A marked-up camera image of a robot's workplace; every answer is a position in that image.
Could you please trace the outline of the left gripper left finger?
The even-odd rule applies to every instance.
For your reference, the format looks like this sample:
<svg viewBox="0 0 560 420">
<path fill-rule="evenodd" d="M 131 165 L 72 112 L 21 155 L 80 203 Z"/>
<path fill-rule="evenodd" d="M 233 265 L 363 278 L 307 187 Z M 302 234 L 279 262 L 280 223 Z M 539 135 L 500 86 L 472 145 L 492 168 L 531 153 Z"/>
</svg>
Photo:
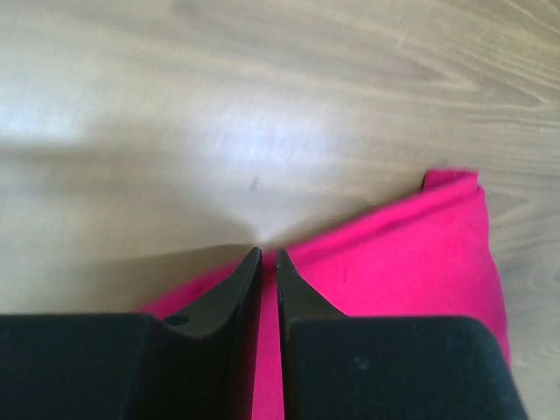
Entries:
<svg viewBox="0 0 560 420">
<path fill-rule="evenodd" d="M 263 256 L 208 293 L 149 314 L 4 315 L 4 419 L 248 419 Z"/>
</svg>

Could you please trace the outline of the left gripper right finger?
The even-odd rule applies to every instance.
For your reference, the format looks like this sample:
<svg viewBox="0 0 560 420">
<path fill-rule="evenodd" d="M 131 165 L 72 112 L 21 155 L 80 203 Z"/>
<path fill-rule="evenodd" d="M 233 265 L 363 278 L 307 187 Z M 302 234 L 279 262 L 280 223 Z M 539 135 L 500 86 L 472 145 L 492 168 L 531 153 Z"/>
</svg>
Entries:
<svg viewBox="0 0 560 420">
<path fill-rule="evenodd" d="M 276 258 L 289 419 L 524 419 L 494 336 L 456 316 L 349 317 Z"/>
</svg>

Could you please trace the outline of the pink t shirt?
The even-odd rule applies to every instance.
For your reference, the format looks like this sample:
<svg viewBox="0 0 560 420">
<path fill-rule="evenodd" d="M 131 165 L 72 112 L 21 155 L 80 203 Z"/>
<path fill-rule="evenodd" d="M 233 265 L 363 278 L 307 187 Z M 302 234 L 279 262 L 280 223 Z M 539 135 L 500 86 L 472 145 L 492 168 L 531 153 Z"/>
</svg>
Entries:
<svg viewBox="0 0 560 420">
<path fill-rule="evenodd" d="M 476 171 L 429 170 L 418 194 L 288 252 L 303 279 L 346 315 L 466 315 L 510 352 Z"/>
</svg>

